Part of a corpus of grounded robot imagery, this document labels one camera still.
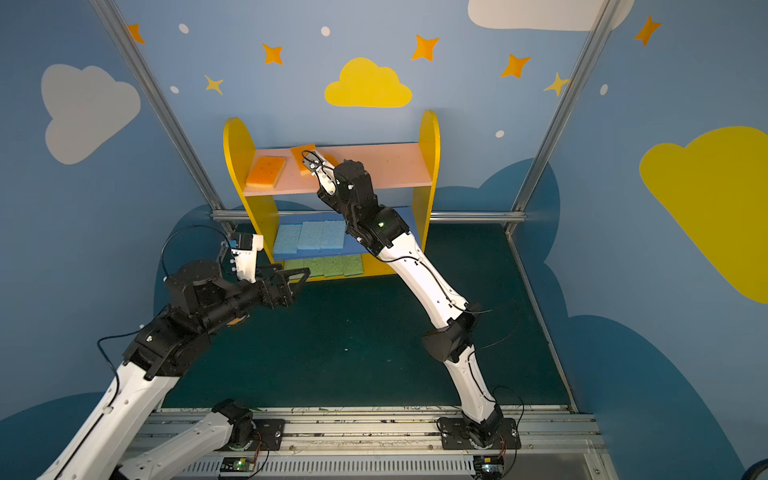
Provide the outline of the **blue sponge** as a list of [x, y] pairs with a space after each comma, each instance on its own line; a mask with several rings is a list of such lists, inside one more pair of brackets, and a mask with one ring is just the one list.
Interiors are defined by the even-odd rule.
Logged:
[[320, 248], [322, 250], [341, 250], [344, 248], [346, 223], [344, 221], [325, 221], [322, 226]]
[[285, 224], [278, 228], [273, 246], [275, 255], [294, 255], [298, 251], [298, 243], [301, 237], [301, 224]]
[[300, 251], [320, 250], [322, 248], [324, 228], [324, 221], [303, 222], [297, 242], [297, 249]]

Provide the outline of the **green sponge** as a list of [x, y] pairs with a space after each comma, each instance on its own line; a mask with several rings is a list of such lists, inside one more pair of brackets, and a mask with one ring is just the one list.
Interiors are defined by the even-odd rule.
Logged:
[[305, 259], [304, 267], [310, 270], [311, 278], [323, 278], [325, 276], [325, 259], [324, 258]]
[[285, 260], [283, 263], [284, 270], [296, 270], [304, 267], [305, 267], [304, 259], [290, 259], [290, 260]]
[[341, 257], [342, 271], [345, 277], [356, 277], [364, 274], [361, 255], [347, 255]]
[[325, 257], [322, 259], [322, 263], [323, 276], [325, 278], [334, 278], [345, 275], [343, 256]]

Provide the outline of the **aluminium frame post left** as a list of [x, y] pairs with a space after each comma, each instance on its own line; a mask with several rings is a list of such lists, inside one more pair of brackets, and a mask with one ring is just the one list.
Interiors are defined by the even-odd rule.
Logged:
[[220, 195], [216, 191], [203, 163], [174, 114], [148, 62], [142, 55], [139, 44], [130, 34], [128, 25], [125, 23], [116, 3], [106, 0], [90, 0], [89, 3], [129, 70], [139, 83], [145, 97], [192, 179], [207, 201], [212, 213], [224, 211], [225, 206]]

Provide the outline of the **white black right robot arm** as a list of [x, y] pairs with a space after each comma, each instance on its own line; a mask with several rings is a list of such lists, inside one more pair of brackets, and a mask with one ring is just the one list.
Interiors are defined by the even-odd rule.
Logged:
[[390, 266], [425, 309], [434, 330], [422, 344], [446, 367], [456, 387], [467, 435], [474, 445], [490, 447], [503, 413], [476, 358], [472, 333], [480, 313], [439, 274], [399, 213], [378, 201], [362, 163], [346, 160], [334, 166], [315, 151], [303, 163], [318, 179], [318, 197], [342, 215], [347, 234]]

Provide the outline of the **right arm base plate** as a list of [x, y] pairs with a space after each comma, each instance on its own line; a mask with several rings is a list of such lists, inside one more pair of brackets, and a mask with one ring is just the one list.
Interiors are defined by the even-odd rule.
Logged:
[[512, 418], [502, 418], [487, 427], [465, 418], [439, 417], [436, 427], [444, 450], [517, 450], [522, 445]]

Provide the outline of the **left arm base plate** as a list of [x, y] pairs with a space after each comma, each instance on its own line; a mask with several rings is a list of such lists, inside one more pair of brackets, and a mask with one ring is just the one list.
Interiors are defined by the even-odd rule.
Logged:
[[284, 437], [284, 419], [249, 419], [233, 427], [228, 448], [233, 451], [279, 451]]

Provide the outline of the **right green circuit board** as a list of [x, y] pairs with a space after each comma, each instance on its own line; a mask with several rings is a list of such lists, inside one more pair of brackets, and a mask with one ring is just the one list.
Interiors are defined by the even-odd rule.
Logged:
[[501, 480], [505, 471], [504, 460], [498, 456], [473, 458], [474, 480]]

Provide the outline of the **aluminium frame post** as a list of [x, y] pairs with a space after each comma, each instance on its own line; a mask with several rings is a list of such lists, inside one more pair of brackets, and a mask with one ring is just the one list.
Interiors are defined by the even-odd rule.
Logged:
[[174, 114], [148, 62], [142, 55], [139, 44], [130, 34], [128, 25], [125, 23], [116, 3], [106, 0], [90, 0], [89, 3], [129, 70], [139, 83], [145, 97], [192, 179], [207, 201], [212, 213], [224, 211], [225, 206], [220, 195], [216, 191], [203, 163]]
[[516, 226], [523, 223], [526, 219], [526, 208], [556, 150], [558, 141], [566, 129], [581, 92], [610, 36], [612, 31], [611, 24], [619, 10], [620, 4], [619, 0], [604, 1], [598, 10], [595, 23], [589, 31], [571, 73], [570, 82], [566, 86], [565, 92], [560, 95], [545, 136], [511, 207], [511, 219], [505, 223], [505, 234], [509, 240], [512, 240]]

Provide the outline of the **yellow wooden shelf unit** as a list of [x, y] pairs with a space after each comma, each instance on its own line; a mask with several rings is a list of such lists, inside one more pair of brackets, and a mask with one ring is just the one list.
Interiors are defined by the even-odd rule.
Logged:
[[[427, 111], [422, 116], [416, 143], [370, 144], [320, 147], [326, 157], [341, 162], [355, 160], [364, 164], [371, 176], [380, 202], [396, 209], [406, 221], [420, 246], [424, 246], [430, 224], [440, 168], [440, 129], [437, 116]], [[300, 259], [358, 255], [363, 277], [392, 275], [389, 266], [375, 260], [351, 237], [345, 238], [342, 249], [299, 249], [295, 253], [278, 253], [274, 244], [283, 225], [304, 222], [334, 221], [341, 216], [332, 210], [298, 212], [280, 211], [277, 196], [309, 194], [315, 196], [319, 187], [316, 177], [302, 174], [289, 148], [259, 149], [255, 146], [243, 120], [231, 118], [223, 129], [223, 152], [232, 183], [238, 193], [255, 233], [264, 240], [265, 256], [273, 261], [296, 263]], [[271, 188], [251, 186], [247, 177], [261, 157], [285, 160], [285, 166]]]

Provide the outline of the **orange sponge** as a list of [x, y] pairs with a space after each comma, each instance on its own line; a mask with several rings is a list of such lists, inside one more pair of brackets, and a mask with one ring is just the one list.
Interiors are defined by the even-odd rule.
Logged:
[[242, 323], [243, 323], [243, 322], [245, 322], [246, 320], [247, 320], [247, 318], [245, 318], [245, 317], [243, 317], [243, 318], [237, 318], [237, 319], [235, 319], [235, 320], [233, 320], [233, 321], [229, 322], [229, 323], [227, 324], [227, 327], [233, 327], [233, 326], [236, 326], [236, 325], [242, 324]]
[[314, 144], [296, 146], [290, 149], [301, 176], [310, 176], [314, 173], [310, 166], [315, 166], [318, 161], [315, 149]]
[[247, 175], [245, 185], [259, 190], [274, 189], [286, 164], [287, 159], [284, 157], [260, 156]]

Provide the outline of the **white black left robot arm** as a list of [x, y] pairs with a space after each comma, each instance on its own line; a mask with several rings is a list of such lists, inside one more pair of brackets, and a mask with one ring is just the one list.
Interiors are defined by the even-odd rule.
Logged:
[[113, 380], [45, 479], [171, 479], [198, 458], [259, 439], [252, 412], [232, 399], [216, 404], [201, 421], [149, 451], [123, 455], [159, 402], [211, 346], [224, 327], [257, 307], [292, 305], [308, 280], [307, 268], [258, 267], [252, 279], [228, 281], [218, 263], [197, 260], [168, 276], [168, 304], [138, 330], [112, 365]]

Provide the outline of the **aluminium frame post right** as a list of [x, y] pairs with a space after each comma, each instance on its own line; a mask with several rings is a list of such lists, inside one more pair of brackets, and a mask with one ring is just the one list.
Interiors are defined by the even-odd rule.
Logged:
[[566, 86], [565, 92], [560, 95], [545, 136], [511, 207], [511, 219], [505, 223], [505, 234], [509, 240], [512, 240], [516, 226], [523, 223], [526, 219], [526, 208], [556, 150], [558, 141], [566, 129], [581, 92], [610, 36], [612, 31], [611, 24], [619, 10], [620, 4], [619, 0], [604, 1], [598, 10], [595, 23], [589, 31], [571, 73], [570, 82]]

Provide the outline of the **left green circuit board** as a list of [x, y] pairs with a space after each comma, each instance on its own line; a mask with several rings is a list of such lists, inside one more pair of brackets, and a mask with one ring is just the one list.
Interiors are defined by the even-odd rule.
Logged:
[[219, 467], [219, 475], [250, 476], [257, 470], [257, 463], [250, 457], [224, 457]]

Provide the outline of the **green circuit board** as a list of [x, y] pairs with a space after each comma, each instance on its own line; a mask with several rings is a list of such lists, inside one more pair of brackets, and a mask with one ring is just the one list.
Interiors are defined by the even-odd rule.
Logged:
[[498, 456], [473, 458], [474, 480], [501, 480], [505, 471], [504, 460]]
[[219, 475], [250, 476], [257, 470], [257, 463], [250, 457], [224, 457], [219, 467]]

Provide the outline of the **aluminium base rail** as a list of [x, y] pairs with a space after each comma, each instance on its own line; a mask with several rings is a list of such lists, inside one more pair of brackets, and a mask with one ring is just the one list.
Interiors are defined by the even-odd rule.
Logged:
[[[205, 409], [160, 409], [140, 427], [123, 458], [147, 453], [201, 421]], [[519, 449], [444, 450], [439, 417], [459, 417], [455, 407], [264, 408], [253, 419], [284, 419], [279, 451], [210, 452], [171, 479], [473, 479], [475, 456], [504, 460], [502, 479], [615, 479], [618, 474], [597, 421], [560, 406], [509, 405]], [[224, 457], [250, 457], [250, 476], [219, 475]]]

